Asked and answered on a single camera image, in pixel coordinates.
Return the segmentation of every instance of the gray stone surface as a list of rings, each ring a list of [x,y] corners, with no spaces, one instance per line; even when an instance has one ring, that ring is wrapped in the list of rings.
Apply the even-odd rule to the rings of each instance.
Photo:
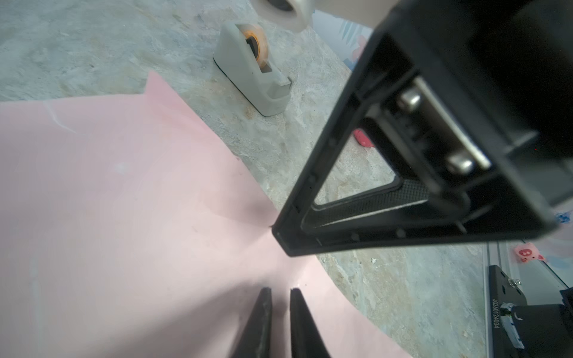
[[[313,30],[292,34],[260,21],[277,66],[295,83],[286,111],[262,117],[213,62],[227,20],[257,17],[246,0],[4,0],[0,100],[141,93],[155,70],[242,158],[280,209],[350,71]],[[319,200],[392,177],[375,151],[350,140]],[[346,297],[414,357],[485,356],[481,246],[320,259]]]

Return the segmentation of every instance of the tape roll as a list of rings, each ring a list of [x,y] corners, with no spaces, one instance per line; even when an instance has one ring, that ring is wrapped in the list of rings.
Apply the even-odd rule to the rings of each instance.
[[[269,60],[269,44],[266,40],[265,31],[258,25],[244,25],[242,30],[247,43],[253,51],[258,66],[263,68]]]

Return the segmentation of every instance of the gray tape dispenser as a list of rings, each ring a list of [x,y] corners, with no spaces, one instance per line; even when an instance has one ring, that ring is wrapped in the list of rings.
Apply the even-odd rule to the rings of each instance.
[[[223,24],[213,59],[263,116],[285,110],[291,99],[292,80],[274,65],[260,26]]]

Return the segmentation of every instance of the pink paper sheet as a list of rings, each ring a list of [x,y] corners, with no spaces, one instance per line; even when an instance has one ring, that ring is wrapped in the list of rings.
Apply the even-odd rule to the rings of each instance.
[[[228,357],[300,287],[332,357],[409,357],[315,257],[289,258],[247,168],[156,73],[145,94],[0,103],[0,356]]]

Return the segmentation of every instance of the screw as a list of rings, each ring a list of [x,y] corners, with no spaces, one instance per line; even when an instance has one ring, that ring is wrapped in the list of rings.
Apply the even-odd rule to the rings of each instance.
[[[521,286],[521,281],[518,278],[510,278],[508,281],[511,287]]]
[[[406,113],[412,113],[420,106],[422,94],[416,87],[409,88],[398,96],[398,107]]]
[[[472,172],[474,163],[465,150],[452,152],[446,156],[448,171],[452,174],[467,175]]]

